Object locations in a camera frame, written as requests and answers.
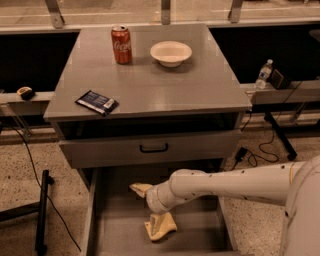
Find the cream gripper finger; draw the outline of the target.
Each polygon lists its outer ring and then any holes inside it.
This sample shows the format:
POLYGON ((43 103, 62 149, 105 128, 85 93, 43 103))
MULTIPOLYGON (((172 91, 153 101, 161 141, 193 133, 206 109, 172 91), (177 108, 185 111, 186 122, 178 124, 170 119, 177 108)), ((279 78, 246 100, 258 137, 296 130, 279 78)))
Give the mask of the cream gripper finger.
POLYGON ((144 183, 134 183, 129 186, 129 188, 134 191, 141 198, 145 198, 147 196, 147 192, 152 188, 151 184, 144 183))
POLYGON ((152 213, 150 215, 150 234, 152 237, 160 232, 160 227, 162 225, 164 216, 152 213))

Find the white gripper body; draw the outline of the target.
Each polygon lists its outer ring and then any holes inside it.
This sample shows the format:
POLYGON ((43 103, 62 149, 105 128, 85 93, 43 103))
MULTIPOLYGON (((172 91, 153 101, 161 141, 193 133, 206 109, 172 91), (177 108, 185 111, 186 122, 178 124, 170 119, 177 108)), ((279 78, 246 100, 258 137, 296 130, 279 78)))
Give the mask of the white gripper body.
POLYGON ((164 214, 178 205, 178 197, 172 192, 168 181, 152 186, 147 191, 146 201, 156 214, 164 214))

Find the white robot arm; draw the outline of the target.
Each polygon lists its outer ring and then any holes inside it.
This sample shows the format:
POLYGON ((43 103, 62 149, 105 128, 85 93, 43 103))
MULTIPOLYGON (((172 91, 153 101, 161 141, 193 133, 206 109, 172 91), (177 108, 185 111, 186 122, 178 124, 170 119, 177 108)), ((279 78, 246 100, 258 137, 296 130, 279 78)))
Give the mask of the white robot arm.
POLYGON ((130 188, 152 211, 149 238, 176 228, 169 211, 202 196, 222 196, 285 207, 279 256, 320 256, 320 157, 218 173, 179 169, 160 184, 130 188))

